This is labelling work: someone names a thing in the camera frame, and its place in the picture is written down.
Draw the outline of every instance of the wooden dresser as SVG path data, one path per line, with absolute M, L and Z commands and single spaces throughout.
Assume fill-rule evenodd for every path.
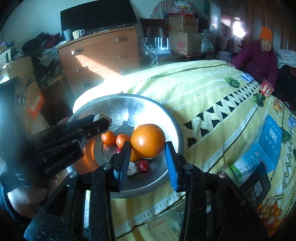
M 58 47 L 62 65 L 77 98 L 106 77 L 139 68 L 137 30 L 117 28 L 83 36 Z

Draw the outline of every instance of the plastic bag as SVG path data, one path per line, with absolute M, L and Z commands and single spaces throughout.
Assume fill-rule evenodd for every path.
M 192 14 L 192 6 L 188 1 L 177 1 L 168 13 Z

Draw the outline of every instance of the white blanket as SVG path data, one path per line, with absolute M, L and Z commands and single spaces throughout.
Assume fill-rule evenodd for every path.
M 296 52 L 292 50 L 283 50 L 280 49 L 277 52 L 277 58 L 278 58 L 278 68 L 280 69 L 285 64 L 296 67 Z

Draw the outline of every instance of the mandarin orange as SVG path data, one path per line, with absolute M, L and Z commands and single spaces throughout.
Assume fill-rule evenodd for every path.
M 165 134 L 155 124 L 139 125 L 131 135 L 131 146 L 140 157 L 156 157 L 165 147 Z
M 131 138 L 127 134 L 119 134 L 116 138 L 116 145 L 120 148 L 123 147 L 125 141 L 130 141 Z
M 105 134 L 101 136 L 102 142 L 107 146 L 115 145 L 116 136 L 112 131 L 107 131 Z

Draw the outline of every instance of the red snack package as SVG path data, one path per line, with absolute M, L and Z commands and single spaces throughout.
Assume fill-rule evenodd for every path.
M 267 80 L 263 79 L 261 84 L 261 91 L 262 94 L 267 98 L 274 91 L 274 87 L 272 87 L 272 85 L 269 82 L 267 82 Z

